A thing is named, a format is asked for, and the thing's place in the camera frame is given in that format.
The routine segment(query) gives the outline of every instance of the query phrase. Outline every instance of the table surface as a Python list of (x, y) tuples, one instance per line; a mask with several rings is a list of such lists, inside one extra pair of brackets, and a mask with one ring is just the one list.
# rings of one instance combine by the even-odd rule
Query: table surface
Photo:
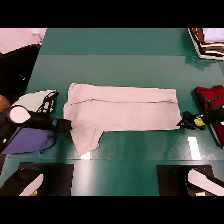
[[(27, 92), (58, 90), (52, 115), (63, 117), (72, 82), (174, 88), (180, 110), (197, 113), (195, 87), (223, 84), (223, 75), (223, 62), (198, 58), (186, 28), (49, 28)], [(200, 161), (193, 161), (197, 148)], [(72, 195), (158, 195), (157, 164), (211, 164), (224, 180), (224, 152), (209, 129), (107, 132), (90, 159), (80, 158), (70, 133), (61, 134), (43, 154), (8, 155), (0, 185), (24, 161), (74, 163)]]

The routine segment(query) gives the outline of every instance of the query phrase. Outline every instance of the glossy tabletop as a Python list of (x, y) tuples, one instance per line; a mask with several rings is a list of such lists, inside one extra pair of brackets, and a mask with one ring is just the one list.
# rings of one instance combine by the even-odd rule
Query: glossy tabletop
[[(52, 115), (62, 117), (68, 87), (72, 82), (174, 88), (180, 110), (197, 113), (200, 105), (192, 91), (197, 86), (224, 84), (223, 71), (222, 62), (198, 58), (187, 29), (183, 28), (48, 29), (27, 92), (58, 90), (60, 95)], [(90, 152), (88, 159), (91, 160), (83, 161), (77, 154), (70, 133), (59, 135), (57, 143), (43, 154), (9, 155), (0, 184), (8, 172), (18, 167), (10, 164), (18, 164), (19, 161), (75, 163), (74, 177), (80, 173), (85, 180), (81, 176), (81, 179), (74, 178), (74, 195), (157, 195), (156, 185), (153, 186), (157, 191), (146, 190), (146, 176), (152, 175), (155, 184), (156, 164), (180, 164), (181, 161), (192, 163), (192, 160), (200, 160), (203, 164), (219, 164), (214, 173), (216, 175), (217, 172), (224, 180), (221, 171), (218, 172), (221, 166), (224, 167), (224, 151), (217, 146), (209, 129), (107, 132), (101, 137), (100, 147)], [(134, 175), (133, 179), (129, 179), (133, 172), (136, 177)], [(134, 187), (133, 191), (130, 189), (124, 193), (125, 186), (138, 181), (136, 172), (143, 173), (139, 177), (143, 179), (139, 181), (144, 185), (145, 180), (146, 185), (139, 191)], [(107, 175), (116, 176), (112, 179), (114, 181), (119, 182), (120, 178), (127, 180), (123, 188), (116, 185), (114, 192), (105, 192), (107, 184), (112, 181), (106, 178)], [(82, 186), (89, 181), (92, 185), (99, 179), (105, 182), (99, 187), (102, 191), (91, 188), (80, 193), (76, 188), (75, 183)]]

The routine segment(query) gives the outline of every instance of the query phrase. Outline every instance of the folded white towel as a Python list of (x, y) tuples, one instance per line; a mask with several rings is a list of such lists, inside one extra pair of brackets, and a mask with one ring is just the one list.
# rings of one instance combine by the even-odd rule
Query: folded white towel
[(64, 118), (80, 155), (96, 149), (104, 131), (172, 130), (181, 120), (175, 89), (71, 84)]

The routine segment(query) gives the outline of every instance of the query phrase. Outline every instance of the red cloth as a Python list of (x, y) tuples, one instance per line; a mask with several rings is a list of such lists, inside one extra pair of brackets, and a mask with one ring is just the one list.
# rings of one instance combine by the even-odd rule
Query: red cloth
[[(199, 99), (201, 96), (203, 96), (209, 100), (213, 100), (219, 95), (221, 95), (221, 97), (214, 102), (213, 104), (214, 108), (218, 108), (219, 106), (224, 104), (224, 87), (222, 85), (213, 86), (212, 88), (204, 88), (199, 86), (196, 88), (196, 94), (199, 97)], [(224, 125), (222, 125), (220, 122), (217, 122), (217, 123), (213, 123), (212, 126), (216, 132), (216, 135), (219, 139), (221, 146), (223, 147), (224, 146)]]

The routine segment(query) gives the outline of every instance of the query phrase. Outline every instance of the pink surface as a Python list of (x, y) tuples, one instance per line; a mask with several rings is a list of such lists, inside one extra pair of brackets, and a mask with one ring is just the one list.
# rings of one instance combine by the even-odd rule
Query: pink surface
[(175, 89), (71, 84), (64, 117), (80, 155), (96, 149), (104, 131), (178, 129), (181, 120)]
[(5, 54), (15, 49), (41, 43), (47, 28), (0, 28), (0, 52)]

